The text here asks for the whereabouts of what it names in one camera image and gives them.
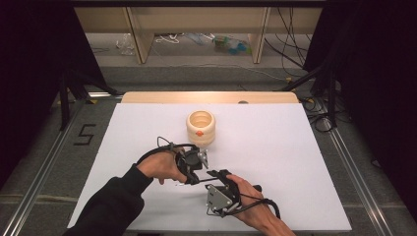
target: white tabletop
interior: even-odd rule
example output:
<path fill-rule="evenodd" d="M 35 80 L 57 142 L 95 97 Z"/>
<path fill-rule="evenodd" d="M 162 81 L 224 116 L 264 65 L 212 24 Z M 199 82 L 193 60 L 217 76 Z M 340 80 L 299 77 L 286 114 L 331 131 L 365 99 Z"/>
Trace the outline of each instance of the white tabletop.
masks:
<path fill-rule="evenodd" d="M 111 177 L 123 176 L 158 136 L 188 143 L 186 118 L 208 110 L 216 138 L 208 147 L 209 169 L 228 169 L 263 187 L 294 231 L 348 231 L 351 226 L 301 104 L 118 104 L 91 168 L 69 227 L 88 199 Z M 196 172 L 208 178 L 206 170 Z M 143 193 L 145 208 L 128 229 L 140 231 L 250 232 L 233 216 L 206 215 L 204 184 L 154 181 Z"/>

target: black sleeve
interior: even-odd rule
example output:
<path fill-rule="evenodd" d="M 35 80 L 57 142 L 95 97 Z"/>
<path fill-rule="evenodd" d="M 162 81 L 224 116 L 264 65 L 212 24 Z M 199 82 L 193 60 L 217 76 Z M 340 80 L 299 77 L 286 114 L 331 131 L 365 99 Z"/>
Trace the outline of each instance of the black sleeve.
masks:
<path fill-rule="evenodd" d="M 141 194 L 152 180 L 132 165 L 122 178 L 110 179 L 89 199 L 64 235 L 122 235 L 144 208 Z"/>

